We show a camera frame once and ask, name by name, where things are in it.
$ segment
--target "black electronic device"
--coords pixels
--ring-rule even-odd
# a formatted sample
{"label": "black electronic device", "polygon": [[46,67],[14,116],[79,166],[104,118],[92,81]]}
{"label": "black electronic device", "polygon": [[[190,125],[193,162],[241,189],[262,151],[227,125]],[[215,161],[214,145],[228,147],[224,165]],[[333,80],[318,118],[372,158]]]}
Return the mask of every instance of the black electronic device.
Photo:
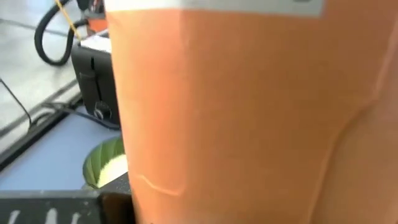
{"label": "black electronic device", "polygon": [[71,56],[87,112],[100,120],[120,124],[108,31],[75,44]]}

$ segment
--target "table surface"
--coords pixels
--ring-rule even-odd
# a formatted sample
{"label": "table surface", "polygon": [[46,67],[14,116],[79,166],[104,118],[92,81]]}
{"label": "table surface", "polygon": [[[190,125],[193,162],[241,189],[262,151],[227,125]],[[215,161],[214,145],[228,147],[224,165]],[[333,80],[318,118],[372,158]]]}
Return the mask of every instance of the table surface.
{"label": "table surface", "polygon": [[[84,107],[77,110],[85,112]],[[0,190],[81,189],[86,156],[104,140],[119,135],[71,114],[0,173]]]}

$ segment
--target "tile floor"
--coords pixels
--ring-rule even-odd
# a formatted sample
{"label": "tile floor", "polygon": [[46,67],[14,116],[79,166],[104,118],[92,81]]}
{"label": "tile floor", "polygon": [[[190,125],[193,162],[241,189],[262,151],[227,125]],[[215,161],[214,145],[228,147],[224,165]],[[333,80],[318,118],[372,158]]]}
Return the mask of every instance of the tile floor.
{"label": "tile floor", "polygon": [[[34,27],[53,6],[53,0],[0,0],[0,78],[31,110],[74,78],[72,63],[55,68],[47,65],[35,51]],[[80,18],[76,1],[65,6],[73,21]],[[46,53],[57,58],[65,50],[68,24],[61,13],[47,28],[53,32],[44,35]],[[78,92],[77,86],[60,100]],[[0,85],[0,132],[8,124],[23,116],[23,111]],[[26,133],[27,120],[0,139],[0,152]]]}

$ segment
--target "black hose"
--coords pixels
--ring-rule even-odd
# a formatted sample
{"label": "black hose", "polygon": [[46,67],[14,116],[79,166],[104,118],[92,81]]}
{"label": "black hose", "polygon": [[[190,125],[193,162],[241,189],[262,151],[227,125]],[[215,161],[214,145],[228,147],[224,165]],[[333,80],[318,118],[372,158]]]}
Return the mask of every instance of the black hose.
{"label": "black hose", "polygon": [[[68,3],[70,0],[60,0],[61,5],[64,6],[66,5],[66,3]],[[50,21],[52,20],[52,18],[57,14],[57,12],[59,11],[59,7],[55,4],[42,18],[42,20],[39,22],[36,31],[35,31],[35,48],[36,51],[39,55],[39,57],[47,64],[49,65],[53,65],[53,66],[62,66],[65,65],[68,62],[69,56],[70,56],[70,52],[72,50],[72,45],[73,45],[73,38],[75,36],[75,33],[72,29],[69,29],[68,32],[68,37],[67,37],[67,46],[65,48],[65,53],[63,54],[63,56],[61,57],[61,59],[59,60],[52,60],[50,59],[44,52],[44,48],[43,48],[43,35],[44,32],[48,26],[48,24],[50,23]],[[80,21],[75,22],[73,25],[78,28],[81,26],[85,26],[88,24],[88,21],[86,19],[82,19]]]}

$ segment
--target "orange cup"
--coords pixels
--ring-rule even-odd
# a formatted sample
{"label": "orange cup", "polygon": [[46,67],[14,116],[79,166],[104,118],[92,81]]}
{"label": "orange cup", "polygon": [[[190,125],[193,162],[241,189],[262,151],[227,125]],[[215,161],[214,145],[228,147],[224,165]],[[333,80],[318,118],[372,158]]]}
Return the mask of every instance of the orange cup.
{"label": "orange cup", "polygon": [[398,1],[105,1],[141,224],[398,220]]}

